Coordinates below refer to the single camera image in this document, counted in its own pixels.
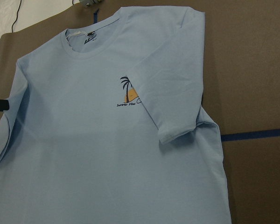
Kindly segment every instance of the black object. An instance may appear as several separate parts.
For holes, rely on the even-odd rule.
[[[20,5],[19,5],[18,11],[17,11],[17,18],[15,19],[13,25],[11,26],[11,32],[12,32],[12,33],[14,32],[14,24],[15,24],[15,22],[17,22],[17,20],[18,20],[18,15],[19,15],[19,10],[20,10],[21,4],[22,4],[22,0],[20,1]]]
[[[0,111],[8,111],[9,102],[6,99],[0,99]]]

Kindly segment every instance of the light blue t-shirt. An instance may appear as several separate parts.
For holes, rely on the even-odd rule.
[[[0,224],[230,224],[204,13],[122,7],[18,59]]]

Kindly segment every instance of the palm tree graphic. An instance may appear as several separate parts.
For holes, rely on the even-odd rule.
[[[124,76],[124,77],[121,77],[120,79],[124,79],[121,83],[124,83],[123,85],[123,89],[125,89],[125,86],[126,86],[126,102],[130,102],[129,101],[129,96],[127,94],[128,90],[129,90],[129,84],[131,83],[129,78]]]

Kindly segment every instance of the short sleeve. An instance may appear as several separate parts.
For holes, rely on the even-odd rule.
[[[204,13],[188,8],[180,28],[126,76],[162,144],[196,127],[203,93]]]
[[[9,144],[15,119],[17,117],[17,113],[27,86],[27,79],[23,74],[20,64],[17,62],[14,81],[10,95],[7,98],[9,102],[9,110],[4,111],[0,119],[0,161],[2,160]]]

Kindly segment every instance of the neckline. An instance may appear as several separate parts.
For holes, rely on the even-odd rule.
[[[112,16],[110,16],[100,22],[91,24],[87,27],[76,28],[76,29],[70,29],[70,28],[65,29],[64,31],[62,31],[60,33],[60,40],[61,40],[63,49],[66,51],[66,53],[69,56],[76,58],[76,59],[91,58],[91,57],[101,53],[106,48],[108,48],[112,44],[112,42],[117,38],[117,36],[121,33],[123,26],[126,23],[126,15],[124,15],[122,13],[122,11],[123,11],[123,7],[121,7],[118,11],[116,11]],[[113,32],[113,34],[106,41],[104,41],[99,47],[95,48],[94,50],[91,50],[88,52],[83,52],[83,53],[74,51],[66,40],[66,35],[67,35],[68,31],[70,31],[70,33],[74,33],[76,31],[85,31],[86,33],[90,33],[92,31],[98,30],[102,27],[108,26],[111,23],[114,23],[116,21],[118,21],[118,25],[117,25],[115,31]]]

